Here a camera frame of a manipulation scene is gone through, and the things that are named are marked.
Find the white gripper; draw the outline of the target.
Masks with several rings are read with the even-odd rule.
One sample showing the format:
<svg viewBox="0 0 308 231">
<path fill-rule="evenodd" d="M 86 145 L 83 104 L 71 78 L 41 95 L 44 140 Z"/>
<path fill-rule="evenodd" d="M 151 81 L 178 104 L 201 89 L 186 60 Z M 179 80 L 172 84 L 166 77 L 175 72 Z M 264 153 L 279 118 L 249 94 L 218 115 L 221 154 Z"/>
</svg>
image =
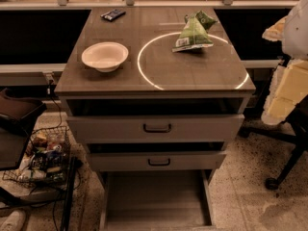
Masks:
<svg viewBox="0 0 308 231">
<path fill-rule="evenodd" d="M 278 66 L 269 85 L 269 95 L 261 120 L 267 125 L 284 121 L 295 106 L 308 95 L 308 0 L 299 0 L 286 16 L 262 34 L 269 41 L 281 41 L 282 51 L 294 59 Z"/>
</svg>

